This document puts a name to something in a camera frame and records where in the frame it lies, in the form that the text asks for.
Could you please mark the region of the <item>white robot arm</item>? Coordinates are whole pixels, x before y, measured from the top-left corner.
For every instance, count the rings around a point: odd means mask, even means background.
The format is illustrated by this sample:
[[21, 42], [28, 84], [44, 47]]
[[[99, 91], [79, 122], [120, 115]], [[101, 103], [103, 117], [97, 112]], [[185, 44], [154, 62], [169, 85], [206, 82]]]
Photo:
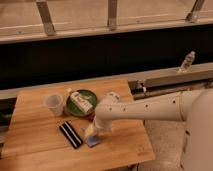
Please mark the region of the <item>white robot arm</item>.
[[85, 130], [85, 138], [111, 129], [114, 120], [141, 119], [185, 121], [201, 90], [175, 92], [130, 102], [121, 102], [115, 92], [108, 93], [96, 106], [93, 122]]

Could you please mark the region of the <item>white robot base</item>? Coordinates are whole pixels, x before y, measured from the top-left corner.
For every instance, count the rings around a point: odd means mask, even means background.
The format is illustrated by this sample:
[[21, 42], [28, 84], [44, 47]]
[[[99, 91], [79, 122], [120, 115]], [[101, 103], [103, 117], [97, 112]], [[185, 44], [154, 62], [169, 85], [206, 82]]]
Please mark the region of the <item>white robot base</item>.
[[213, 90], [202, 92], [189, 111], [181, 171], [213, 171]]

